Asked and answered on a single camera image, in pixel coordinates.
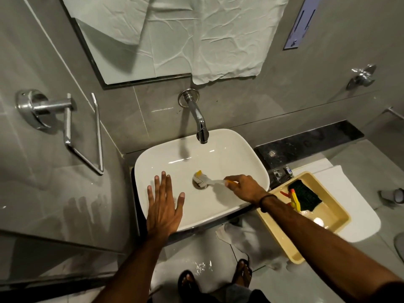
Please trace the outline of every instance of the yellow plastic tray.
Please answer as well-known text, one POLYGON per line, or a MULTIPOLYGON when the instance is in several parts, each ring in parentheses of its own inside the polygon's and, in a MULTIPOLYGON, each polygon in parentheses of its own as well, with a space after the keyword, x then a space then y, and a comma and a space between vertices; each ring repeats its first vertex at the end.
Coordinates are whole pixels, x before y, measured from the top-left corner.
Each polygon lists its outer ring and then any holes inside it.
MULTIPOLYGON (((289 203, 290 199, 285 197, 280 192, 283 191, 288 193, 288 186, 296 180, 302 180, 303 184, 310 188, 323 201, 316 206, 313 212, 305 210, 300 213, 301 215, 311 220, 314 220, 315 218, 321 219, 324 223, 324 227, 333 233, 338 233, 351 221, 351 216, 346 212, 341 204, 337 202, 337 200, 310 172, 303 172, 299 174, 286 183, 271 190, 270 193, 276 195, 282 202, 289 203)), ((285 251, 289 259, 295 264, 301 264, 304 261, 303 256, 290 241, 289 237, 286 236, 286 234, 281 230, 275 220, 272 219, 268 213, 261 212, 260 209, 257 209, 257 212, 272 236, 285 251)))

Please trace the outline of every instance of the white sink basin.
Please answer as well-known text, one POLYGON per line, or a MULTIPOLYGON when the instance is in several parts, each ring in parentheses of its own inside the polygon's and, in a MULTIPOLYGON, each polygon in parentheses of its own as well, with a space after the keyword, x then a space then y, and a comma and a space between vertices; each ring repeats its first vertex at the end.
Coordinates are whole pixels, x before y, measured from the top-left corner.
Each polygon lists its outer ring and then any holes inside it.
POLYGON ((137 159, 134 175, 145 217, 149 207, 146 187, 152 185, 154 190, 154 176, 161 176, 163 170, 171 175, 174 198, 185 192, 183 218, 178 231, 205 224, 248 205, 224 185, 196 189, 192 176, 198 170, 213 180, 227 175, 251 175, 266 190, 270 186, 264 166, 238 133, 228 129, 210 131, 208 143, 204 145, 192 135, 149 148, 137 159))

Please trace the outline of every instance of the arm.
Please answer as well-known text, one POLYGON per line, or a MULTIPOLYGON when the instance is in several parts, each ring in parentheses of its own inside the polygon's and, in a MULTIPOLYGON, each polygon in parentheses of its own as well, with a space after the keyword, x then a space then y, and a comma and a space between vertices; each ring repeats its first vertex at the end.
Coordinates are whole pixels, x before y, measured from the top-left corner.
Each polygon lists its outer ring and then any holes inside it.
MULTIPOLYGON (((258 206, 270 195, 251 177, 226 177, 226 186, 239 198, 258 206)), ((313 270, 346 301, 368 300, 383 285, 401 279, 348 242, 300 215, 270 195, 262 207, 290 238, 313 270)))
POLYGON ((178 229, 182 218, 185 194, 180 193, 175 209, 171 177, 161 173, 154 178, 155 195, 148 186, 149 213, 147 218, 148 237, 139 249, 119 268, 108 285, 95 298, 93 303, 146 303, 149 297, 150 282, 161 249, 170 234, 178 229))

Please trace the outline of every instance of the hand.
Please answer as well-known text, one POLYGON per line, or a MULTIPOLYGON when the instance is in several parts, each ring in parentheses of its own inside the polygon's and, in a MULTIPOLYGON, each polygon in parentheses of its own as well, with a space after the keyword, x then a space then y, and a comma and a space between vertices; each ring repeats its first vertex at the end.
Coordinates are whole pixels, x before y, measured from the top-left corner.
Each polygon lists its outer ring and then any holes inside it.
POLYGON ((231 175, 225 177, 225 186, 240 199, 258 206, 260 199, 269 194, 250 175, 231 175))
POLYGON ((155 198, 152 187, 148 186, 149 214, 146 221, 148 236, 167 241, 169 235, 175 233, 182 218, 185 193, 178 197, 177 208, 173 198, 173 187, 170 175, 161 172, 161 184, 158 175, 154 177, 155 198))

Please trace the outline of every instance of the chrome faucet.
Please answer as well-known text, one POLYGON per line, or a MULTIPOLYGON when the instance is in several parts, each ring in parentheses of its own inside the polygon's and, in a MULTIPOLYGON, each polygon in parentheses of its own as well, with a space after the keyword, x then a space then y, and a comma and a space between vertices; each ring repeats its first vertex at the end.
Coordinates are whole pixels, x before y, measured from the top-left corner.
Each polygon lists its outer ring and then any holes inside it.
POLYGON ((199 110, 196 102, 199 100, 199 92, 196 89, 187 89, 181 92, 178 96, 178 104, 184 108, 189 108, 190 112, 194 116, 196 121, 196 138, 200 143, 204 144, 208 142, 209 131, 206 128, 205 118, 202 116, 201 111, 199 110), (188 104, 186 106, 181 102, 181 98, 184 98, 185 102, 188 104))

